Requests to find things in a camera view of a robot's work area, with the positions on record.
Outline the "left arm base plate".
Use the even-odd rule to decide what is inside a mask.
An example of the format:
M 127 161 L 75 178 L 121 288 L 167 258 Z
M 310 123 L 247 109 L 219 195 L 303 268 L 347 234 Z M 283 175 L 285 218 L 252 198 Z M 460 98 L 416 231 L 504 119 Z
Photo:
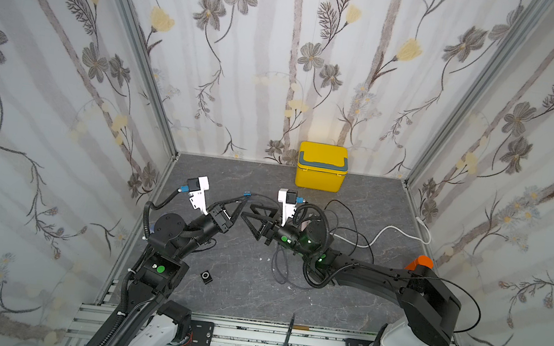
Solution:
M 190 324 L 186 346 L 211 346 L 215 324 L 213 322 L 193 320 Z

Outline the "black mp3 player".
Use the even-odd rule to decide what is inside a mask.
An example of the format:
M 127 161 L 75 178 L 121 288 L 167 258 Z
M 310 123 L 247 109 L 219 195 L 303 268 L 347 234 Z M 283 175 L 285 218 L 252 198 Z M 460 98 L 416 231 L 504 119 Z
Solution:
M 204 282 L 205 285 L 213 282 L 213 278 L 212 278 L 211 274 L 209 273 L 209 271 L 203 271 L 200 274 L 200 277 L 201 277 L 201 279 L 202 279 L 202 281 Z

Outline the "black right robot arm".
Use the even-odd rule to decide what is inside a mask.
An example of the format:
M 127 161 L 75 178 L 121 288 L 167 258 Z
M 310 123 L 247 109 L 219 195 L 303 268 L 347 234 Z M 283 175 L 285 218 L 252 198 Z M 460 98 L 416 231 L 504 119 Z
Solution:
M 325 218 L 281 220 L 276 208 L 253 205 L 243 212 L 252 234 L 276 242 L 302 258 L 302 273 L 311 288 L 329 284 L 356 288 L 395 303 L 403 316 L 384 324 L 368 346 L 451 346 L 461 302 L 420 256 L 404 269 L 366 263 L 332 248 Z

